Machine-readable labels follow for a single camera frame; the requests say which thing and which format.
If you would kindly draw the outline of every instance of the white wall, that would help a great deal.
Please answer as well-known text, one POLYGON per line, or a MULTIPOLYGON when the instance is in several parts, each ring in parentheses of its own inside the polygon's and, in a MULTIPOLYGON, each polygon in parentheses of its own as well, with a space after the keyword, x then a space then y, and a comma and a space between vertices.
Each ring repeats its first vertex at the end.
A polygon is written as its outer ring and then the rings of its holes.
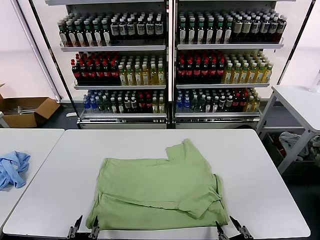
POLYGON ((1 0, 0 88, 4 98, 56 99, 29 44, 10 0, 1 0))

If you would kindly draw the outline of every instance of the green t-shirt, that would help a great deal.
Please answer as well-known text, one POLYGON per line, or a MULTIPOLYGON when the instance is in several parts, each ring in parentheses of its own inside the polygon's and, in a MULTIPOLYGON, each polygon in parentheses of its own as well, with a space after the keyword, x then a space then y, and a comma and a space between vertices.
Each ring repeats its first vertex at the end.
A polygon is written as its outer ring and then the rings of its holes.
POLYGON ((228 224, 220 178, 189 139, 168 159, 106 158, 97 178, 91 229, 161 230, 228 224))

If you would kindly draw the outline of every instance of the open cardboard box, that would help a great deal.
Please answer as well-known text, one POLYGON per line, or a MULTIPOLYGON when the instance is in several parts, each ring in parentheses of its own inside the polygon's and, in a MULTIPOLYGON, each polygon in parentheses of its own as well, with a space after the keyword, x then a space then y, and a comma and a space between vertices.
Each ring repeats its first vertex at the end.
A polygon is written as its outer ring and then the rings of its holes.
POLYGON ((44 124, 59 108, 55 100, 49 97, 15 97, 3 98, 0 94, 0 112, 4 113, 3 119, 10 128, 35 128, 44 124), (8 114, 18 106, 35 108, 34 113, 8 114))

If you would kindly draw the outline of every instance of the beverage display shelf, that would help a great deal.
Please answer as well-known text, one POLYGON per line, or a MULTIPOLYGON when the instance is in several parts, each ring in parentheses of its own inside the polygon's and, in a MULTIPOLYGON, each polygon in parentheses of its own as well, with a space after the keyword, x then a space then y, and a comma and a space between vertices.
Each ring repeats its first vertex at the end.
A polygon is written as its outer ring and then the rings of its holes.
POLYGON ((164 0, 45 0, 49 6, 79 4, 156 3, 164 0))
POLYGON ((76 90, 151 90, 151 89, 166 89, 166 85, 132 85, 132 86, 119 86, 119 85, 111 85, 111 86, 79 86, 74 83, 74 89, 76 90))
POLYGON ((223 118, 259 118, 260 112, 178 112, 175 115, 177 119, 223 119, 223 118))
POLYGON ((237 84, 177 84, 177 89, 229 89, 229 88, 266 88, 269 83, 237 83, 237 84))
POLYGON ((178 44, 178 50, 199 50, 199 49, 281 49, 284 44, 276 43, 244 43, 244 44, 178 44))

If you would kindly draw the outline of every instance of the bottle label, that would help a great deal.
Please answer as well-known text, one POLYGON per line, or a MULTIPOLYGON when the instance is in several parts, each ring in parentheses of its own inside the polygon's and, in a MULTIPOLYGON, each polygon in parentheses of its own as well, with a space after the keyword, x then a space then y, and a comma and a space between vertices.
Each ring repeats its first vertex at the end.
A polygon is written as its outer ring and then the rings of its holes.
POLYGON ((119 26, 111 25, 111 34, 112 36, 119 36, 119 26))
POLYGON ((195 30, 190 30, 188 44, 193 44, 194 39, 195 39, 195 30))
POLYGON ((135 75, 135 80, 136 80, 136 84, 138 86, 140 86, 141 85, 141 75, 139 73, 135 75))
POLYGON ((143 84, 144 85, 149 85, 149 83, 148 83, 148 74, 144 74, 142 77, 143 77, 143 84))
POLYGON ((204 39, 204 32, 205 31, 203 31, 203 30, 199 30, 198 31, 198 42, 197 42, 197 44, 202 44, 202 41, 204 39))
POLYGON ((240 77, 240 80, 239 80, 239 83, 240 83, 240 84, 243 84, 243 83, 245 82, 246 76, 247 76, 247 73, 246 73, 246 72, 243 72, 243 73, 241 74, 241 77, 240 77))
POLYGON ((154 27, 155 27, 155 34, 161 35, 161 34, 164 33, 164 26, 163 26, 162 22, 161 23, 156 23, 154 25, 154 27))
POLYGON ((111 108, 112 108, 112 112, 113 112, 114 114, 116 114, 116 113, 117 113, 117 107, 116 107, 116 106, 112 106, 111 108))
POLYGON ((227 72, 226 75, 225 75, 225 80, 224 80, 225 84, 229 84, 230 83, 230 77, 231 77, 231 72, 227 72))
POLYGON ((94 33, 96 44, 98 47, 102 47, 101 36, 99 32, 94 33))
POLYGON ((214 31, 212 29, 208 30, 208 32, 206 33, 205 44, 211 44, 213 34, 214 34, 214 31))
POLYGON ((103 33, 103 37, 104 37, 104 40, 105 40, 105 45, 107 46, 110 46, 110 35, 108 32, 104 32, 103 33))
POLYGON ((158 73, 158 78, 159 78, 159 84, 160 85, 165 85, 164 74, 163 73, 158 73))
POLYGON ((70 37, 72 46, 76 47, 77 46, 76 36, 73 33, 69 33, 69 37, 70 37))
POLYGON ((155 25, 153 23, 146 24, 146 34, 148 35, 155 34, 155 25))
POLYGON ((137 31, 139 35, 145 35, 146 34, 146 28, 144 24, 137 24, 137 31))
POLYGON ((86 44, 85 44, 84 36, 82 35, 82 33, 78 32, 78 33, 76 34, 76 36, 77 36, 78 39, 79 39, 80 46, 81 46, 81 47, 85 47, 86 44))
POLYGON ((128 30, 128 34, 129 35, 135 35, 136 34, 136 30, 135 30, 135 24, 127 24, 126 28, 128 30))
POLYGON ((230 42, 230 36, 231 36, 231 30, 228 29, 225 31, 225 34, 224 34, 224 41, 223 41, 224 44, 228 44, 230 42))
POLYGON ((185 38, 186 38, 186 31, 181 30, 180 31, 180 44, 185 44, 185 38))
POLYGON ((127 25, 119 25, 119 32, 121 36, 126 36, 128 34, 127 25))
POLYGON ((221 37, 222 37, 222 30, 219 29, 218 31, 216 31, 215 44, 220 44, 221 43, 221 37))
POLYGON ((61 41, 63 43, 63 46, 67 47, 68 46, 68 41, 67 41, 66 35, 64 33, 60 33, 60 38, 61 38, 61 41))
POLYGON ((94 46, 94 41, 93 41, 93 39, 92 39, 91 33, 90 33, 90 32, 87 32, 87 33, 85 34, 85 36, 86 36, 86 39, 88 40, 89 46, 90 46, 90 47, 93 47, 93 46, 94 46))
POLYGON ((119 112, 120 112, 121 114, 124 113, 124 106, 119 106, 119 112))
POLYGON ((122 86, 126 85, 126 77, 125 77, 125 75, 120 75, 120 81, 121 81, 121 85, 122 86))
POLYGON ((255 77, 255 72, 251 72, 248 78, 248 84, 252 84, 254 77, 255 77))

